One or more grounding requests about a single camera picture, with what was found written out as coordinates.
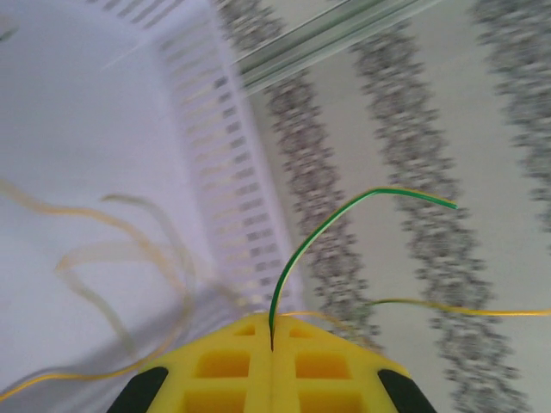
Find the black rubber edge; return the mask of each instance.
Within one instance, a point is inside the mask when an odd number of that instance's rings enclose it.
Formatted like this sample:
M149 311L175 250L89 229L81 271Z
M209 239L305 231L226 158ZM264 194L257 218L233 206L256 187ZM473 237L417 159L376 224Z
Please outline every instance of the black rubber edge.
M412 379L393 370L380 370L377 374L398 413L436 413Z
M169 371L154 367L133 377L107 413L147 413Z

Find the cable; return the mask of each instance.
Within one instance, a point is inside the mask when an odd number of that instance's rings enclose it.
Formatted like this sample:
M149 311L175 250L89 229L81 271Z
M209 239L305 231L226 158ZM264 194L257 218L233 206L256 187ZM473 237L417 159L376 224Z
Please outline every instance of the cable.
M440 198L434 195L426 194L424 192L416 191L413 189L404 189L404 188L392 188L392 187L378 187L378 188L372 188L367 192L364 192L363 194L359 194L346 202L343 206L338 208L337 211L332 213L328 219L326 219L318 228L316 228L312 233L306 237L306 239L302 242L302 244L299 246L299 248L293 253L287 264L285 265L285 268L282 271L282 274L280 275L279 280L277 281L277 284L275 285L274 295L272 297L271 304L269 306L269 317L268 317L268 323L269 323L269 333L271 337L271 345L272 349L274 347L274 333L275 333L275 317L277 313L277 306L279 304L280 297L282 295L282 289L285 285L285 281L287 281L287 278L290 274L290 272L293 270L294 265L299 261L299 259L302 257L302 255L306 252L306 250L312 245L312 243L327 229L331 226L333 222L335 222L337 219L339 219L344 213L349 211L354 205L356 205L358 202L361 202L362 200L365 200L369 196L377 195L377 194L396 194L396 195L405 195L405 196L411 196L413 198L419 198L420 200L427 200L429 202L434 202L435 204L442 205L444 207L457 209L457 205L451 201L446 200L444 198Z
M196 288L196 281L197 281L197 271L195 271L195 266L193 264L193 259L190 256L189 250L186 248L183 240L180 238L180 235L178 234L178 231L176 231L174 224L164 213L164 211L154 202L146 199L141 198L139 196L132 196L132 195L126 195L126 194L109 194L102 198L103 201L118 201L123 202L127 204L131 204L137 207L144 208L151 216L157 221L159 226L161 227L161 230L163 231L164 235L169 239L170 245L172 246L172 249L176 252L176 256L178 257L180 261L180 265L184 270L189 269L189 272L192 274L191 280L189 281L189 284L191 287L188 288L188 291L191 292L192 297L195 296L195 288ZM191 264L191 268L186 268L186 262L189 262ZM215 280L215 277L208 277L204 276L206 280L210 281L216 281L212 287L215 287L220 294L226 295L227 298L230 299L230 301L233 304L237 304L239 300L245 302L245 305L241 306L250 306L251 303L245 299L241 294L237 293L236 291L232 290L229 286L220 283L220 280Z
M408 304L420 305L422 307L434 308L441 311L465 314L467 316L484 317L546 317L551 316L551 308L544 310L521 310L521 311L491 311L475 310L472 308L458 307L454 305L445 305L433 301L423 301L421 299L377 299L366 304L366 307L372 307L380 304Z
M181 281L178 279L177 275L173 271L173 268L167 264L167 261L165 260L162 252L154 246L147 236L141 232L140 230L136 229L134 226L130 225L128 222L111 217L110 215L106 213L102 213L90 208L78 208L78 207L65 207L65 206L54 206L49 205L45 202L38 201L34 198L32 198L29 195L24 194L19 189L17 189L12 184L6 182L4 179L0 179L0 193L6 194L10 199L12 199L14 202L17 202L18 204L30 209L31 211L34 211L36 213L45 213L45 214L53 214L53 215L77 215L77 216L84 216L88 218L92 218L98 221L101 221L107 225L114 226L116 228L119 228L126 232L130 237L134 238L138 245L147 253L147 255L150 256L152 261L154 261L158 265L159 271L167 278L167 280L173 285L173 287L182 295L183 298L183 313L176 325L173 327L170 334L166 337L163 343L154 350L152 353L144 357L143 359L136 361L132 363L128 367L124 367L122 369L116 370L112 373L103 373L103 374L75 374L75 373L49 373L44 374L39 377L33 378L31 380L28 380L24 383L21 383L20 385L17 385L13 389L0 394L0 403L7 398L13 396L14 394L18 393L19 391L22 391L31 385L35 385L37 383L46 381L46 380L52 380L52 379L64 379L64 380L82 380L82 381L90 381L90 380L100 380L100 379L109 379L117 376L121 376L123 374L132 372L137 367L142 366L144 363L147 363L148 361L154 359L158 355L162 354L167 348L170 347L170 345L177 339L177 337L180 334L180 331L183 329L186 318L189 315L190 308L188 305L188 301L185 299L187 296L187 292L185 289L185 286L181 283Z
M70 268L59 268L59 278L71 291L88 301L105 317L115 334L120 338L122 346L127 351L131 360L139 360L138 349L136 349L130 332L127 330L117 312L111 308L111 305L109 305L100 294L86 286L86 284L78 278L78 274L71 271Z

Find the green wire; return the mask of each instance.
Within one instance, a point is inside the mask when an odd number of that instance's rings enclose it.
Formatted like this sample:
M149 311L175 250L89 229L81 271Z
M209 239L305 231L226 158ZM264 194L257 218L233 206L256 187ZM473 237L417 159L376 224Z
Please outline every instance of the green wire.
M293 253L289 261L287 261L287 264L285 265L285 268L282 271L282 274L279 277L279 280L277 281L277 284L275 285L274 295L272 297L271 304L269 306L269 318L268 318L268 324L269 324L269 333L271 337L271 346L272 349L274 348L274 332L275 332L275 318L277 313L277 305L279 304L279 299L282 295L282 289L285 285L285 281L287 281L287 278L290 274L290 272L293 270L295 264L299 261L299 259L302 257L302 255L306 252L306 250L312 245L312 243L327 229L333 222L335 222L337 219L339 219L344 213L346 213L349 209L351 209L355 204L358 202L365 200L371 195L377 195L377 194L395 194L395 195L404 195L404 196L411 196L413 198L419 198L420 200L427 200L429 202L433 202L435 204L442 205L444 207L457 209L457 205L451 201L446 200L444 198L439 198L434 195L426 194L424 192L416 191L413 189L405 189L405 188L392 188L392 187L378 187L378 188L372 188L367 192L364 192L363 194L359 194L349 200L347 203L345 203L343 206L338 208L337 211L331 214L331 216L326 219L318 228L316 228L300 245L300 247Z

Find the yellow robot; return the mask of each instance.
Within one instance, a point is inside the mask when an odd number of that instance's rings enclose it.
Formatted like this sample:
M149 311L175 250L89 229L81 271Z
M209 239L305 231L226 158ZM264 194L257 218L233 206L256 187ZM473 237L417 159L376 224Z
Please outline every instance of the yellow robot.
M436 413L399 364L312 324L245 317L143 368L108 413Z

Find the square hole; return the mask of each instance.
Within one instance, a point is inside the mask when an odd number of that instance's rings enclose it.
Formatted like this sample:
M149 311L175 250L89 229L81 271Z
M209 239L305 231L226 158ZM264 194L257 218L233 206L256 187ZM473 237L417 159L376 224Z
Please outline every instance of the square hole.
M301 391L300 413L368 413L353 391Z
M186 393L185 413L244 413L245 391L190 391Z
M340 354L298 353L294 365L297 379L350 379L346 359Z
M292 329L289 331L289 337L293 338L312 338L312 334L310 334L308 331L304 331L302 329Z
M247 377L251 356L246 351L214 350L204 354L197 364L197 378Z
M235 333L236 336L254 336L255 335L255 326L253 324L249 324L245 326L243 329L239 330Z

